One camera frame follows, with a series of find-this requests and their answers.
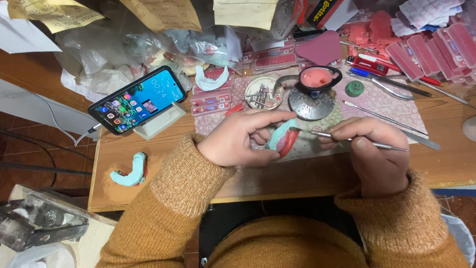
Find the charging cable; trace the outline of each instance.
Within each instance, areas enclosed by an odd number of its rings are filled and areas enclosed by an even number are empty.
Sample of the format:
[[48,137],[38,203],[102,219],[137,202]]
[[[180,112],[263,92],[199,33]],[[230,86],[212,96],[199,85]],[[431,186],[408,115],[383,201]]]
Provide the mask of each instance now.
[[97,125],[95,125],[94,127],[90,128],[85,134],[81,135],[81,136],[76,140],[73,136],[71,136],[71,134],[69,134],[68,132],[66,132],[64,129],[62,129],[62,128],[58,125],[58,122],[56,122],[55,115],[53,114],[53,110],[51,109],[51,106],[50,106],[50,104],[49,104],[47,101],[45,101],[40,95],[38,95],[38,94],[36,94],[36,93],[33,93],[33,92],[31,92],[31,91],[29,91],[29,90],[26,90],[26,89],[25,89],[25,91],[28,92],[28,93],[30,93],[30,94],[32,94],[33,96],[39,98],[42,102],[44,102],[44,103],[46,104],[46,106],[48,106],[48,109],[50,110],[51,116],[53,117],[53,123],[55,124],[55,126],[56,126],[59,130],[61,130],[61,132],[63,132],[64,134],[66,134],[66,136],[68,136],[69,138],[71,138],[71,140],[73,140],[75,147],[78,146],[78,143],[79,143],[84,137],[86,137],[86,135],[91,134],[91,133],[93,133],[93,132],[99,130],[99,129],[102,127],[101,124],[97,124]]

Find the blue plaster cast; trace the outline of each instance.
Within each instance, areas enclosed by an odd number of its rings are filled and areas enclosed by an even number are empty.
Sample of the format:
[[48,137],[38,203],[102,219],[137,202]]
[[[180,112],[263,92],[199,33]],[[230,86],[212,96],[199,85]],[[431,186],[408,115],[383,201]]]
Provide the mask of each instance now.
[[113,171],[109,176],[116,183],[124,186],[134,186],[137,183],[142,183],[144,177],[144,163],[146,161],[146,155],[144,153],[137,153],[132,160],[132,172],[127,176],[122,176],[121,171]]
[[286,131],[288,131],[288,129],[292,126],[298,127],[298,124],[295,119],[290,119],[284,122],[279,128],[277,128],[273,132],[271,138],[266,143],[266,147],[276,151],[276,145],[278,144],[279,140],[286,135]]

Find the phone screen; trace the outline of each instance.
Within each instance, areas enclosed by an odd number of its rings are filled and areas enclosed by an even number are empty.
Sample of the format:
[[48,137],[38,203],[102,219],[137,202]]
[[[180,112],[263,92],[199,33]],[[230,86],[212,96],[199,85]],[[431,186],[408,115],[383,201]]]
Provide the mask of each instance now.
[[94,108],[118,133],[138,125],[184,97],[168,70],[124,91]]

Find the person's left hand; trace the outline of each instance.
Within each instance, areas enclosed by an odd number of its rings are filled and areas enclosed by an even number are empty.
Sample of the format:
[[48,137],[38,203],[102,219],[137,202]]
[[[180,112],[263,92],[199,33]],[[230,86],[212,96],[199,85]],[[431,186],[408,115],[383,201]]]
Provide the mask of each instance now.
[[266,126],[293,118],[296,118],[295,112],[252,109],[232,113],[197,149],[219,166],[265,166],[278,159],[279,153],[271,149],[252,150],[249,139],[263,145],[271,137]]

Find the hand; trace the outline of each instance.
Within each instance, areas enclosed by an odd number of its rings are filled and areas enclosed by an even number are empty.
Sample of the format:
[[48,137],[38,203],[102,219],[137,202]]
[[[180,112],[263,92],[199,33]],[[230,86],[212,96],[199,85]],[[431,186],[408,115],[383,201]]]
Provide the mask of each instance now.
[[232,113],[197,145],[197,149],[219,166],[265,166],[278,159],[279,153],[271,149],[252,150],[250,137],[263,145],[271,137],[266,126],[295,117],[295,112],[259,109]]
[[408,149],[407,137],[399,129],[372,117],[352,117],[333,126],[328,133],[334,139],[319,138],[324,150],[334,148],[336,140],[357,136],[350,144],[350,159],[362,182],[362,197],[389,196],[407,188],[410,153],[378,149],[371,142]]

